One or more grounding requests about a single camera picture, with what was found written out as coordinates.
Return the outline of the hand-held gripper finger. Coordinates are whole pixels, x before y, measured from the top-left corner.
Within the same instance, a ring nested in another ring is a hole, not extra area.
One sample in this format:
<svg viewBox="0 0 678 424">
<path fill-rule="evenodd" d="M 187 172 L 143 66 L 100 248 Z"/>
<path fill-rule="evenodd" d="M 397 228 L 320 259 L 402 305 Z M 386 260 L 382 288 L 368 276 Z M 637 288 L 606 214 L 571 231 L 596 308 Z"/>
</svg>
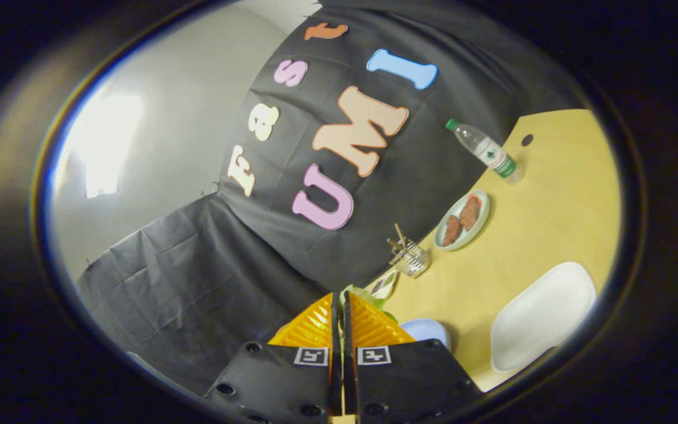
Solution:
<svg viewBox="0 0 678 424">
<path fill-rule="evenodd" d="M 205 400 L 237 423 L 331 423 L 343 412 L 335 299 L 315 301 L 266 343 L 245 343 Z"/>
<path fill-rule="evenodd" d="M 450 423 L 484 393 L 442 341 L 412 336 L 361 296 L 344 293 L 345 411 L 358 423 Z"/>
</svg>

